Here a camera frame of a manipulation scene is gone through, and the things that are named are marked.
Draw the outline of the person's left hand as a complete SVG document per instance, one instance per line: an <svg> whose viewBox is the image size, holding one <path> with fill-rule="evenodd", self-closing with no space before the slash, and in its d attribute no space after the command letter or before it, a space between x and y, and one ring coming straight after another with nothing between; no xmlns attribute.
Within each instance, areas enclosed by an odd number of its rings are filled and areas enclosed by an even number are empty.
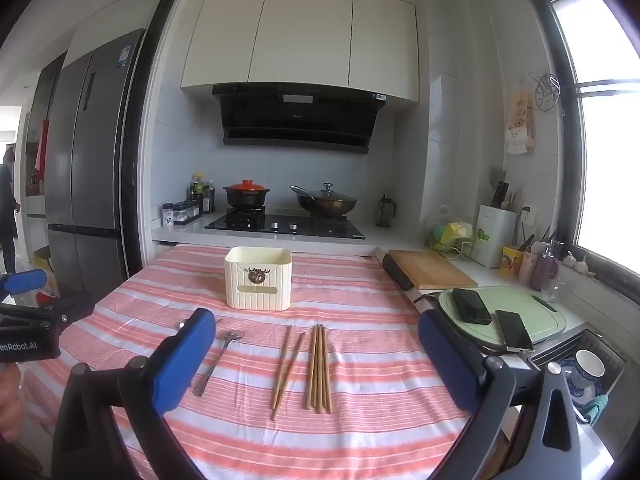
<svg viewBox="0 0 640 480"><path fill-rule="evenodd" d="M14 363L6 364L0 378L0 430L4 440L12 443L20 437L24 405L18 395L21 371Z"/></svg>

